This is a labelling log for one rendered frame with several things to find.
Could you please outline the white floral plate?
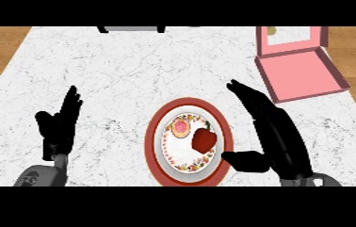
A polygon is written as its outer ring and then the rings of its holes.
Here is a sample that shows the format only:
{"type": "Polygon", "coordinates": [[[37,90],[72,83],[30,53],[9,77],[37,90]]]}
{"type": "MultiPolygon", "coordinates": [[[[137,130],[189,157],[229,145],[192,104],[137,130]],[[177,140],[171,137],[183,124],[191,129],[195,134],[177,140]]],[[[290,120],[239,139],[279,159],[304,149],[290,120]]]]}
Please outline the white floral plate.
{"type": "Polygon", "coordinates": [[[217,156],[217,142],[211,150],[201,154],[192,149],[192,138],[195,131],[204,128],[217,135],[213,128],[213,121],[202,113],[189,109],[168,117],[168,121],[162,123],[162,132],[158,134],[158,152],[168,163],[168,166],[179,173],[198,173],[207,170],[217,156]],[[191,133],[185,138],[176,138],[171,132],[171,124],[176,119],[186,119],[191,123],[191,133]]]}

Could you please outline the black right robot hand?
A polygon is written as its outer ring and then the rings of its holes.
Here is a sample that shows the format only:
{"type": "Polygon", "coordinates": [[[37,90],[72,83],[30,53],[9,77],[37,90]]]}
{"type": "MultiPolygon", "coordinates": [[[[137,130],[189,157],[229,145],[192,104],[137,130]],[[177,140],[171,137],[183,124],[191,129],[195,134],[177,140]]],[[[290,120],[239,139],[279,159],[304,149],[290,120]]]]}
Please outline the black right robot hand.
{"type": "Polygon", "coordinates": [[[313,175],[306,144],[287,111],[264,93],[235,79],[226,84],[251,115],[263,153],[223,152],[222,158],[236,171],[263,173],[273,170],[282,180],[313,175]]]}

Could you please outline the pink frosted cupcake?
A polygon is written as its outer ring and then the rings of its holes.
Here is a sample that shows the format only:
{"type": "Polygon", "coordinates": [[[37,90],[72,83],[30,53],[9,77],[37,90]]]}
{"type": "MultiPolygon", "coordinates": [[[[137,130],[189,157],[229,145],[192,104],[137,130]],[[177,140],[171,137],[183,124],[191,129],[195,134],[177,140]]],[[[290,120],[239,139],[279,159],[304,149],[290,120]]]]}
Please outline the pink frosted cupcake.
{"type": "Polygon", "coordinates": [[[186,119],[176,119],[171,124],[171,132],[176,138],[185,138],[191,133],[191,123],[186,119]]]}

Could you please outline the pink cardboard box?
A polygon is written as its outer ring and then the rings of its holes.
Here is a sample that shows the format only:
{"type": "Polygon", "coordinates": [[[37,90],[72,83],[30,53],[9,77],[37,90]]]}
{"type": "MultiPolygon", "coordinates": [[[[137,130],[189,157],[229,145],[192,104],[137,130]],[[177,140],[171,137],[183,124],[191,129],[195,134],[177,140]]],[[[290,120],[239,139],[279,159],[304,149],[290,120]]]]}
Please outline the pink cardboard box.
{"type": "Polygon", "coordinates": [[[276,104],[318,97],[350,89],[346,79],[323,51],[328,27],[306,26],[306,41],[272,44],[272,38],[292,37],[291,27],[257,26],[256,66],[276,104]]]}

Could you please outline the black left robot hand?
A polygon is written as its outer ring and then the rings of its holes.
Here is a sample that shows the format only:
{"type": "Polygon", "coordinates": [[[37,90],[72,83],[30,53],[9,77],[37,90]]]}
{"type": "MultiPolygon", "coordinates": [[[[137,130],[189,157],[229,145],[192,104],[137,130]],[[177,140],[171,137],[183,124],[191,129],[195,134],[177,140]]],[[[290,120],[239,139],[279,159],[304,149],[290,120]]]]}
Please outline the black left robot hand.
{"type": "Polygon", "coordinates": [[[81,106],[81,95],[72,86],[65,94],[59,112],[55,115],[46,111],[35,113],[38,133],[43,136],[44,161],[53,161],[58,154],[69,154],[72,151],[81,106]]]}

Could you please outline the red bell pepper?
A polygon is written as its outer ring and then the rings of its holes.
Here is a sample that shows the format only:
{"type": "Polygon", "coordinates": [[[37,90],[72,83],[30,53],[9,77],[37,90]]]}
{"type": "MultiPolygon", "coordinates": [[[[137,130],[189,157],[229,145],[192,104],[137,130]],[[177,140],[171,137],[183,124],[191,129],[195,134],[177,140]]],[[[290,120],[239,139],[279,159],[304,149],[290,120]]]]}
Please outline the red bell pepper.
{"type": "Polygon", "coordinates": [[[192,138],[192,149],[201,154],[205,154],[210,149],[214,147],[217,142],[217,135],[210,132],[207,129],[199,128],[195,131],[192,138]]]}

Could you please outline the red round placemat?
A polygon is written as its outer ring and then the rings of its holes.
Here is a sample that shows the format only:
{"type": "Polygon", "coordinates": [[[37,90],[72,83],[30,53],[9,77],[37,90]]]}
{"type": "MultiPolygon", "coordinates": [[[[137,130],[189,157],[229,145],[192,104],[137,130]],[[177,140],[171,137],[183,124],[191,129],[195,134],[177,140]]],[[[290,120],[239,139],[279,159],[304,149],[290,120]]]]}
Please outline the red round placemat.
{"type": "Polygon", "coordinates": [[[229,164],[222,159],[223,152],[233,151],[233,139],[226,118],[207,101],[198,98],[179,98],[168,102],[155,112],[145,134],[145,157],[146,163],[155,180],[162,186],[216,186],[225,179],[229,170],[229,164]],[[158,152],[158,134],[162,132],[162,123],[168,117],[179,112],[192,109],[202,113],[213,121],[213,128],[217,130],[217,156],[207,170],[198,173],[179,173],[168,166],[158,152]]]}

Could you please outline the grey appliance with black legs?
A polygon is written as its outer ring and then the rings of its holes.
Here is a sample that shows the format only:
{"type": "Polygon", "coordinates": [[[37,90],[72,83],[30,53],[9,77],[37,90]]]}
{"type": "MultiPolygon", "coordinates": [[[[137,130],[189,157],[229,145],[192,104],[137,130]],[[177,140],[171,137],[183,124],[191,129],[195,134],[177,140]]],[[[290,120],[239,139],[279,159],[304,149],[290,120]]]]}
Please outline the grey appliance with black legs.
{"type": "Polygon", "coordinates": [[[121,32],[143,32],[143,31],[154,31],[157,33],[165,32],[165,26],[97,26],[100,33],[108,33],[111,31],[121,31],[121,32]]]}

